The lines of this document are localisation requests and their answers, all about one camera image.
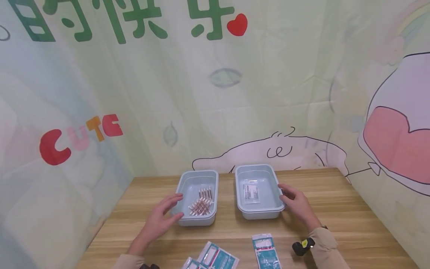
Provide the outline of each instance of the wooden tabletop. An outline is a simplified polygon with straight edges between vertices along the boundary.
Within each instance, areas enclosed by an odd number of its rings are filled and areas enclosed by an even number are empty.
[[[300,189],[327,225],[351,268],[417,268],[337,169],[276,172],[279,182]],[[135,178],[78,264],[78,269],[109,269],[145,224],[151,208],[174,193],[180,176]],[[237,208],[234,174],[219,176],[215,223],[207,227],[174,226],[145,254],[147,264],[181,268],[212,241],[240,259],[239,269],[258,269],[251,237],[271,233],[284,269],[316,268],[310,253],[297,257],[291,245],[306,238],[304,227],[288,210],[274,220],[246,220]]]

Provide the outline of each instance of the beige sleeve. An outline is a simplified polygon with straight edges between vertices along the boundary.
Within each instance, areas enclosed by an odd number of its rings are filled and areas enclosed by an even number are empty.
[[[113,269],[140,269],[143,264],[143,257],[123,254],[120,256]]]
[[[310,249],[318,269],[349,269],[338,251],[338,244],[332,233],[325,228],[316,228],[309,237],[315,241]]]

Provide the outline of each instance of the light blue plastic tray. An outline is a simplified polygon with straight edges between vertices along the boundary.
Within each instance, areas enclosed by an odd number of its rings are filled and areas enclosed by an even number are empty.
[[[279,199],[282,191],[278,188],[278,178],[270,165],[242,165],[236,168],[235,175],[237,206],[246,219],[272,219],[284,210],[284,203]],[[245,203],[243,186],[251,182],[258,188],[258,204]]]
[[[212,189],[214,203],[210,206],[211,213],[205,216],[191,216],[188,208],[199,198],[200,188]],[[218,173],[214,170],[188,171],[182,174],[176,193],[183,193],[184,199],[170,211],[171,215],[183,212],[184,216],[179,220],[181,226],[207,226],[215,221],[215,213],[218,204]]]

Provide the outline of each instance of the painted wall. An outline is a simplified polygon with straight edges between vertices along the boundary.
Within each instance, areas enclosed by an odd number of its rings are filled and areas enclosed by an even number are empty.
[[[73,268],[132,176],[269,163],[339,168],[425,268],[429,12],[2,1],[0,260]]]

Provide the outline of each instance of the left hand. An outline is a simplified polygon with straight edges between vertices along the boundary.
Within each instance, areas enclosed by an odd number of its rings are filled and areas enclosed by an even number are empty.
[[[180,220],[184,216],[183,212],[170,218],[165,218],[164,215],[183,198],[182,193],[168,195],[156,207],[154,207],[149,214],[145,226],[143,226],[138,236],[130,245],[127,254],[142,256],[150,243],[165,234],[173,224]]]

